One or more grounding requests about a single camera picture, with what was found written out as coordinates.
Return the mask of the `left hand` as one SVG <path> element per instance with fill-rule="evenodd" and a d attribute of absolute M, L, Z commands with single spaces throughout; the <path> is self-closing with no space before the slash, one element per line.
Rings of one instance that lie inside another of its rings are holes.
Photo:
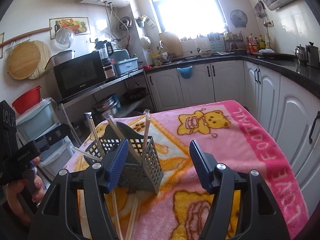
<path fill-rule="evenodd" d="M 29 215 L 28 208 L 24 207 L 25 198 L 22 194 L 24 189 L 27 188 L 27 185 L 27 179 L 12 181 L 7 185 L 5 192 L 10 209 L 23 224 L 31 223 L 31 217 Z M 46 186 L 41 177 L 38 175 L 34 176 L 33 185 L 35 190 L 32 193 L 32 202 L 38 204 L 42 201 L 46 193 Z"/>

